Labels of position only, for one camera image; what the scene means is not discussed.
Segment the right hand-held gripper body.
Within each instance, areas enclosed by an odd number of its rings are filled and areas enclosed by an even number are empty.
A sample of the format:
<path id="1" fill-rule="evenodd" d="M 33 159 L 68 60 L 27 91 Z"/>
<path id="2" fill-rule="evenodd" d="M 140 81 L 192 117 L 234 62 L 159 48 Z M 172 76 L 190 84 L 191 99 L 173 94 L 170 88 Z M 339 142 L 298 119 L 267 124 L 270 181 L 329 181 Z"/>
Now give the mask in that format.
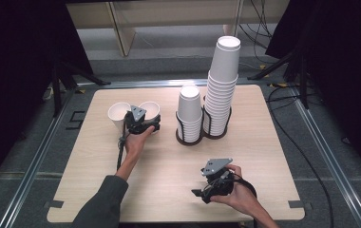
<path id="1" fill-rule="evenodd" d="M 201 190 L 204 196 L 227 196 L 234 188 L 234 174 L 226 168 L 233 160 L 210 159 L 201 169 L 201 174 L 207 179 L 207 185 Z"/>

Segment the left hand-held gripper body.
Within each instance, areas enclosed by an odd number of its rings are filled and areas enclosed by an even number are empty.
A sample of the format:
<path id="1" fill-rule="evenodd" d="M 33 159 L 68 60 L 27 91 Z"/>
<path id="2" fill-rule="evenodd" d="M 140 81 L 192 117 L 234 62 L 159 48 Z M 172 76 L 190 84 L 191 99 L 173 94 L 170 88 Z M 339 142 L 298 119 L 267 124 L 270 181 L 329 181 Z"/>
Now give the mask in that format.
<path id="1" fill-rule="evenodd" d="M 139 135 L 146 131 L 151 123 L 145 123 L 146 110 L 138 106 L 130 106 L 130 110 L 124 116 L 124 132 Z"/>

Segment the white paper cup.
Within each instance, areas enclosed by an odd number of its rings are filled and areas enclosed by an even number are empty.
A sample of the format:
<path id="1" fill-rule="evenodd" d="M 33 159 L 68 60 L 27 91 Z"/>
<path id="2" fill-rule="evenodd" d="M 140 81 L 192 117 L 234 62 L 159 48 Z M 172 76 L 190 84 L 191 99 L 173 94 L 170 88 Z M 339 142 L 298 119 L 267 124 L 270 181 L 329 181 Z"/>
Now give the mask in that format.
<path id="1" fill-rule="evenodd" d="M 144 102 L 140 104 L 140 108 L 145 110 L 144 123 L 147 125 L 152 125 L 152 121 L 158 115 L 161 115 L 160 106 L 152 101 Z"/>
<path id="2" fill-rule="evenodd" d="M 120 132 L 125 130 L 124 117 L 130 108 L 129 103 L 119 102 L 112 105 L 107 111 L 107 117 Z"/>

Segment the short stack of paper cups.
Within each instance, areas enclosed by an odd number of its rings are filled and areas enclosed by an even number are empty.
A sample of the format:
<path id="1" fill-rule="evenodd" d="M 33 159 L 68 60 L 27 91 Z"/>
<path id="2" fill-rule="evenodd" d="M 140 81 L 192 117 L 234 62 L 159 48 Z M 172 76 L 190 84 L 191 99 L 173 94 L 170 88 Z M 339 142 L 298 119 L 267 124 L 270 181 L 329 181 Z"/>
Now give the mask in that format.
<path id="1" fill-rule="evenodd" d="M 195 143 L 200 138 L 202 122 L 200 89 L 196 85 L 181 88 L 176 117 L 179 139 L 183 143 Z"/>

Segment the black double cup holder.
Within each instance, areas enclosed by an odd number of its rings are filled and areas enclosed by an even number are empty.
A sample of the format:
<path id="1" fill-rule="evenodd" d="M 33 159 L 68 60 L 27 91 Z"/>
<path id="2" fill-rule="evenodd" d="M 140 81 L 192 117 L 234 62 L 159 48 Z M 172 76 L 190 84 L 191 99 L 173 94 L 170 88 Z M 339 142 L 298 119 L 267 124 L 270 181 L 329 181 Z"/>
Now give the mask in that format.
<path id="1" fill-rule="evenodd" d="M 215 99 L 208 97 L 203 102 L 202 122 L 200 129 L 200 138 L 194 143 L 183 143 L 178 137 L 178 128 L 176 130 L 176 138 L 180 144 L 194 145 L 199 143 L 203 137 L 216 140 L 224 137 L 227 133 L 228 123 L 232 115 L 231 101 L 221 103 Z"/>

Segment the tall stack of paper cups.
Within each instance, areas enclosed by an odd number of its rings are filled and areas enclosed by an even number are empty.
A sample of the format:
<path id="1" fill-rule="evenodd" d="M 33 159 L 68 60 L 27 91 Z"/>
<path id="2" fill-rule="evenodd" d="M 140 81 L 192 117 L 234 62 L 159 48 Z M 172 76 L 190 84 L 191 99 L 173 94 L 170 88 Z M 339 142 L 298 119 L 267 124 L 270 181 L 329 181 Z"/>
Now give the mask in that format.
<path id="1" fill-rule="evenodd" d="M 216 43 L 212 63 L 208 71 L 207 91 L 204 101 L 208 97 L 221 103 L 233 99 L 237 79 L 240 41 L 234 36 L 221 36 Z"/>

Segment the person's left hand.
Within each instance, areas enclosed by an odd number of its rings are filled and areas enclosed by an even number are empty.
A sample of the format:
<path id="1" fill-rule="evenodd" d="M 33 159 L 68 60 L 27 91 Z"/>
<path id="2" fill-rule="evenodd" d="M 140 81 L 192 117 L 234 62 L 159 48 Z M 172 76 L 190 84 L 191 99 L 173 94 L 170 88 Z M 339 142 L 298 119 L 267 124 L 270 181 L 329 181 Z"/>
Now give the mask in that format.
<path id="1" fill-rule="evenodd" d="M 125 140 L 125 150 L 127 160 L 137 160 L 143 152 L 147 138 L 155 130 L 154 126 L 149 126 L 142 134 L 129 134 Z"/>

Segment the person's right hand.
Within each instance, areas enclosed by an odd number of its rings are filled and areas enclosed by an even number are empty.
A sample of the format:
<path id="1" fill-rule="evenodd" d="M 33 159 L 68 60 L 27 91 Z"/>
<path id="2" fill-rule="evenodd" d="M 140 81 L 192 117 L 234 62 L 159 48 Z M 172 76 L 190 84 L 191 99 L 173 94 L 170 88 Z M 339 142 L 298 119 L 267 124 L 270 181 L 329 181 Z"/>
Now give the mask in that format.
<path id="1" fill-rule="evenodd" d="M 253 217 L 260 208 L 260 204 L 253 192 L 240 182 L 242 179 L 241 168 L 233 164 L 226 165 L 226 168 L 234 173 L 236 182 L 233 191 L 227 196 L 212 196 L 210 200 L 226 204 L 242 214 Z"/>

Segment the black floor tape mark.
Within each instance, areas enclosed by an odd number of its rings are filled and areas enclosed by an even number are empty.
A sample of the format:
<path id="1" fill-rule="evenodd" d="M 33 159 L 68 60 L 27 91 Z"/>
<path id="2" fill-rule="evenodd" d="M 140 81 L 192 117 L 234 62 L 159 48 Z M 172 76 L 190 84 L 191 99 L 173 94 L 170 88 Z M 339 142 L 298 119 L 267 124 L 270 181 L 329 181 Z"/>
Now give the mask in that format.
<path id="1" fill-rule="evenodd" d="M 83 125 L 85 116 L 86 113 L 84 111 L 73 111 L 66 126 L 66 130 L 79 130 Z"/>

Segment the black metal stand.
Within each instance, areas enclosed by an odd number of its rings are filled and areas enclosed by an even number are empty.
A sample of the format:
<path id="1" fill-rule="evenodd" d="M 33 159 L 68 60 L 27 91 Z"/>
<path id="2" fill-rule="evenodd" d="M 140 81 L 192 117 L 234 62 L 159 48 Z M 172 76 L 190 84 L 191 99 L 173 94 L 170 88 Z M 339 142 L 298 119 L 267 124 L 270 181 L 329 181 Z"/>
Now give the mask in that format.
<path id="1" fill-rule="evenodd" d="M 308 92 L 307 92 L 307 60 L 302 50 L 295 48 L 293 51 L 282 57 L 274 64 L 261 70 L 257 75 L 248 77 L 248 80 L 261 80 L 266 75 L 279 69 L 283 65 L 287 65 L 283 78 L 287 83 L 292 83 L 299 78 L 299 99 L 303 106 L 308 109 Z"/>
<path id="2" fill-rule="evenodd" d="M 108 86 L 110 82 L 103 81 L 98 79 L 94 74 L 88 73 L 79 67 L 73 65 L 67 61 L 58 61 L 53 64 L 51 71 L 51 84 L 53 92 L 53 101 L 54 101 L 54 116 L 57 117 L 58 114 L 63 109 L 63 103 L 61 98 L 61 86 L 64 86 L 65 89 L 72 90 L 78 87 L 78 84 L 74 80 L 73 76 L 79 75 L 92 83 L 95 83 L 98 86 Z"/>

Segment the beige wooden desk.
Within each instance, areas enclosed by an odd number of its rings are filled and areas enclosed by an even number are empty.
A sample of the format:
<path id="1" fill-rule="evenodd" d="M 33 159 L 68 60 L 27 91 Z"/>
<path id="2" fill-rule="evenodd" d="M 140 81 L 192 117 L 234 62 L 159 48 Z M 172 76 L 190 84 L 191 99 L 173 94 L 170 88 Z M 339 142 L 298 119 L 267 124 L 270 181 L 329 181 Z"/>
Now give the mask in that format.
<path id="1" fill-rule="evenodd" d="M 77 29 L 113 29 L 126 56 L 140 27 L 222 25 L 236 35 L 241 24 L 275 24 L 290 0 L 67 0 Z"/>

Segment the black curtain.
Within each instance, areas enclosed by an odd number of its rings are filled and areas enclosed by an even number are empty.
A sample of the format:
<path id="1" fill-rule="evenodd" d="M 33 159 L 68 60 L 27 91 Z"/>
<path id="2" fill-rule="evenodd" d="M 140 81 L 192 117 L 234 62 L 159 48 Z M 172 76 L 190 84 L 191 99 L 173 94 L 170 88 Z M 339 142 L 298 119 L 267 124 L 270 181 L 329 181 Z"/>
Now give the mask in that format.
<path id="1" fill-rule="evenodd" d="M 0 0 L 0 165 L 67 64 L 93 72 L 67 10 L 70 0 Z"/>
<path id="2" fill-rule="evenodd" d="M 361 0 L 325 0 L 308 70 L 361 157 Z"/>

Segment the metal floor rail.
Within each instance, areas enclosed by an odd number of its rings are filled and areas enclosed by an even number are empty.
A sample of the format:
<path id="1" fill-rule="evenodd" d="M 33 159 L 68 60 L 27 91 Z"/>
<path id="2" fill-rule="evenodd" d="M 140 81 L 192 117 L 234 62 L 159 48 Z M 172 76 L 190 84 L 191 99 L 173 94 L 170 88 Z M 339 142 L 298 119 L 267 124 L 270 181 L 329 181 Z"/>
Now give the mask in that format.
<path id="1" fill-rule="evenodd" d="M 156 80 L 156 81 L 123 81 L 111 82 L 109 85 L 97 85 L 95 83 L 79 83 L 81 88 L 90 89 L 122 89 L 122 88 L 151 88 L 151 87 L 181 87 L 193 84 L 195 86 L 206 86 L 208 79 L 186 79 L 186 80 Z"/>
<path id="2" fill-rule="evenodd" d="M 52 139 L 57 132 L 57 129 L 63 119 L 64 113 L 67 109 L 67 105 L 74 95 L 74 91 L 70 90 L 66 93 L 63 99 L 61 110 L 51 119 L 50 124 L 47 127 L 47 131 L 38 146 L 31 163 L 27 171 L 22 175 L 20 184 L 15 191 L 11 201 L 9 202 L 8 208 L 4 213 L 0 221 L 0 228 L 12 228 L 20 210 L 29 194 L 30 188 L 35 180 L 38 170 L 48 153 Z"/>
<path id="3" fill-rule="evenodd" d="M 342 194 L 343 199 L 347 203 L 358 227 L 361 228 L 361 199 L 359 195 L 335 157 L 332 149 L 315 122 L 311 111 L 301 102 L 298 102 L 296 106 L 305 125 L 307 125 L 313 137 L 323 161 L 326 163 L 330 173 L 332 174 L 334 182 Z"/>

